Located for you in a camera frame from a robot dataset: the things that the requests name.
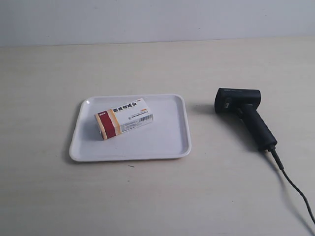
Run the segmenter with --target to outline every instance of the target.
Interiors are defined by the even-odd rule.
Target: plastic tray
[[[94,114],[143,98],[154,121],[103,140]],[[172,159],[189,154],[191,141],[185,103],[176,94],[100,96],[82,103],[70,145],[75,161]]]

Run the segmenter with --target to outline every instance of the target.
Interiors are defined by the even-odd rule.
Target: white wall
[[[0,0],[0,46],[315,35],[315,0]]]

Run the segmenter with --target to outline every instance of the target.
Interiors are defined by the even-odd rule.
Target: barcode
[[[146,121],[146,120],[148,120],[148,119],[152,119],[152,114],[151,115],[148,115],[148,116],[146,116],[146,117],[142,117],[142,118],[140,118],[139,119],[139,122],[143,122],[143,121]]]

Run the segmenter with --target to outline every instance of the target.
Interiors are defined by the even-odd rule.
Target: black cable
[[[313,223],[315,224],[315,218],[313,216],[313,213],[312,213],[312,209],[310,207],[310,204],[309,204],[309,201],[307,200],[307,198],[305,197],[304,193],[290,180],[289,176],[287,176],[286,172],[284,171],[284,166],[282,165],[281,163],[281,160],[280,158],[278,157],[278,154],[275,150],[275,147],[271,147],[269,149],[269,151],[271,152],[272,156],[274,157],[279,169],[282,171],[284,177],[286,178],[286,180],[292,185],[292,187],[302,196],[305,204],[306,204],[306,208],[307,208],[307,211],[309,212],[309,215],[313,221]]]

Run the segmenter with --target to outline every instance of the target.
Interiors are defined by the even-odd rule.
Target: table
[[[260,89],[258,111],[315,210],[314,78],[315,37],[0,48],[1,235],[314,235],[270,154],[213,111],[219,87]],[[69,158],[84,99],[144,93],[184,97],[189,156]]]

